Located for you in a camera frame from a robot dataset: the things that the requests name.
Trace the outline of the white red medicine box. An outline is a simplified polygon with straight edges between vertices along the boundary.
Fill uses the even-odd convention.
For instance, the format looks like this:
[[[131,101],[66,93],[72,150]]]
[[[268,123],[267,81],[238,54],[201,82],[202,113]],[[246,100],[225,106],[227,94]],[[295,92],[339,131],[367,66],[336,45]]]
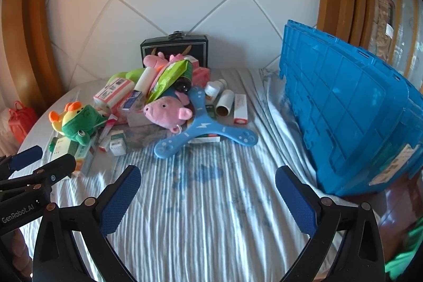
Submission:
[[[235,94],[234,123],[248,123],[247,96],[245,94]]]

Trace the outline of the black gift box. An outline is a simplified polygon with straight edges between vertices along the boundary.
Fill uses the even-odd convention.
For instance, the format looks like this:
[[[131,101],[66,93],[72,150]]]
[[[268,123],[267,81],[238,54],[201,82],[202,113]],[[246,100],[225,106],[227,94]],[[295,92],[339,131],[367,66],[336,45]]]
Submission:
[[[168,36],[159,36],[144,40],[140,45],[141,56],[162,52],[166,59],[170,55],[182,54],[190,47],[187,53],[199,61],[200,67],[208,67],[209,41],[206,35],[185,34],[183,31],[175,31]]]

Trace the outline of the blue plastic storage crate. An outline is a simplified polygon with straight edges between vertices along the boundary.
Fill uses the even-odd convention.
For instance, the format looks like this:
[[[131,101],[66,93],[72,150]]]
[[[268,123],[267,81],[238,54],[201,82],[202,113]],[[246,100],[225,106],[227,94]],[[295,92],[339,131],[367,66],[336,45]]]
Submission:
[[[422,168],[422,94],[374,54],[291,20],[280,77],[323,192],[380,192]]]

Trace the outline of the pink pig plush orange dress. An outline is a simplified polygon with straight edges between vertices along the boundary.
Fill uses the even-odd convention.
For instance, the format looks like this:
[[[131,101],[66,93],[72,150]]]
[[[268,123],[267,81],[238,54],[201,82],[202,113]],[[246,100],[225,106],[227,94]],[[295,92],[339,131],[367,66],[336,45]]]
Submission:
[[[168,57],[163,53],[159,52],[157,54],[149,54],[143,59],[143,64],[145,67],[154,68],[157,72],[162,70],[169,63],[178,62],[184,59],[183,54],[169,55]]]

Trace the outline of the green wet wipes pack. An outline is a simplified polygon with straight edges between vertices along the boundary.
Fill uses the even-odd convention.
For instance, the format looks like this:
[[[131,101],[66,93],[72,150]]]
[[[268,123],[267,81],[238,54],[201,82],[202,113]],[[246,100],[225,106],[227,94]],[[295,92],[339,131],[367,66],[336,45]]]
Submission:
[[[183,59],[178,62],[172,62],[168,67],[165,67],[160,75],[153,82],[151,89],[146,97],[146,102],[149,104],[157,100],[169,87],[171,87],[179,77],[181,77],[187,70],[188,61]]]

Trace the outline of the pink white tissue pack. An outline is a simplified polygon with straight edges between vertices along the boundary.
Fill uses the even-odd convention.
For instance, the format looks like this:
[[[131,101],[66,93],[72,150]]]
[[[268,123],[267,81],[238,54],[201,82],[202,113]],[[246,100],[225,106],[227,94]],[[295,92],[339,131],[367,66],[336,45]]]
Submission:
[[[128,93],[131,93],[134,82],[117,77],[112,82],[104,86],[94,97],[93,101],[97,107],[113,108]]]

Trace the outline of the rolled patterned carpet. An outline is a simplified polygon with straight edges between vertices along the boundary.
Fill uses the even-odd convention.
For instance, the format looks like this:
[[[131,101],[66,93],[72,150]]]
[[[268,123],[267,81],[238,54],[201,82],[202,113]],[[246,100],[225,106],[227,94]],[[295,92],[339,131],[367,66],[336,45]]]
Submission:
[[[392,0],[376,0],[369,51],[388,62],[394,38],[395,5]]]

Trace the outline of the pink pig plush blue body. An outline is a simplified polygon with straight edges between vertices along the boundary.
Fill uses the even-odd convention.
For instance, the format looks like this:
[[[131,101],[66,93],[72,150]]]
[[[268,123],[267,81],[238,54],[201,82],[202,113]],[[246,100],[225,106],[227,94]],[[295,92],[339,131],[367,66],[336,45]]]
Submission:
[[[161,97],[143,108],[143,114],[153,124],[180,133],[182,126],[193,117],[193,111],[188,108],[190,100],[184,93],[175,91],[173,96]]]

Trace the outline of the green yellow dinosaur plush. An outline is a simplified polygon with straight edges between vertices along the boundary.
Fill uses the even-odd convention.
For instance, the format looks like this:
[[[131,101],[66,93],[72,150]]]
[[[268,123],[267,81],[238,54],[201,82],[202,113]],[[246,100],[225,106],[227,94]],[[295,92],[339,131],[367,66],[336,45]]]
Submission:
[[[91,136],[103,126],[107,118],[93,106],[80,101],[67,103],[63,112],[49,113],[53,129],[81,146],[88,146]]]

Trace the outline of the small white green box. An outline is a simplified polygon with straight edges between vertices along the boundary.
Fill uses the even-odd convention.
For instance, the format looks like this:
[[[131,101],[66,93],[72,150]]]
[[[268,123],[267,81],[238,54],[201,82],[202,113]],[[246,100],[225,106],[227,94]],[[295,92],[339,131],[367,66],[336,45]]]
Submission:
[[[120,157],[127,153],[126,135],[122,130],[114,131],[111,134],[109,148],[115,157]]]

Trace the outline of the brown green-label medicine bottle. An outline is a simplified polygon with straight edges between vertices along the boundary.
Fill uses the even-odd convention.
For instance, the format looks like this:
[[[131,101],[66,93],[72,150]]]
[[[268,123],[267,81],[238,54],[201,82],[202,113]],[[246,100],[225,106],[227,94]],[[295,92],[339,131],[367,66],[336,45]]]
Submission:
[[[187,94],[192,86],[193,65],[190,61],[184,60],[183,67],[185,70],[178,80],[175,81],[174,89]]]

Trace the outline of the green bird plush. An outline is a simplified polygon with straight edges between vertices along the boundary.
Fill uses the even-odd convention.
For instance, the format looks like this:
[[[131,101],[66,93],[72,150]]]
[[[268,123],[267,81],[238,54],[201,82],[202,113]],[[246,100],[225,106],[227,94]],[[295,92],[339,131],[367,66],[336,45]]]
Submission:
[[[134,82],[136,84],[144,71],[145,71],[144,68],[138,68],[138,69],[131,70],[131,71],[128,71],[128,72],[118,72],[117,74],[114,74],[108,80],[108,82],[106,84],[107,85],[111,84],[112,81],[115,80],[116,78],[123,78],[123,79],[131,80],[132,82]]]

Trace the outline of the wooden headboard frame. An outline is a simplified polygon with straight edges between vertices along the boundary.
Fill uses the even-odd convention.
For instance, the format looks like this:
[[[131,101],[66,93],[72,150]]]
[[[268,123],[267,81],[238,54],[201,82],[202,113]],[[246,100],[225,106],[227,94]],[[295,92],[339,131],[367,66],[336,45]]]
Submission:
[[[41,115],[65,93],[49,37],[46,0],[2,0],[1,25],[17,96]]]

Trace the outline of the white pill bottle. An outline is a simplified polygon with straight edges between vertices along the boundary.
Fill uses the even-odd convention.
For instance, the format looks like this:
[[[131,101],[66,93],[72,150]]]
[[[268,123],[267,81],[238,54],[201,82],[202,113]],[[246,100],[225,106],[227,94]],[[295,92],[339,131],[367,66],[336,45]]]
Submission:
[[[226,88],[227,82],[223,79],[207,82],[204,88],[206,100],[213,103]]]

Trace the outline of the red handbag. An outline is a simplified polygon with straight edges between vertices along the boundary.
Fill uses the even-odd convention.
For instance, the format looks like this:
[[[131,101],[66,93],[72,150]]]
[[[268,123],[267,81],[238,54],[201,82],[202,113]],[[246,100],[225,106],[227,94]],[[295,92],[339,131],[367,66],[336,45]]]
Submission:
[[[36,112],[24,106],[20,101],[14,102],[14,108],[9,109],[9,129],[19,144],[22,144],[26,136],[38,120]]]

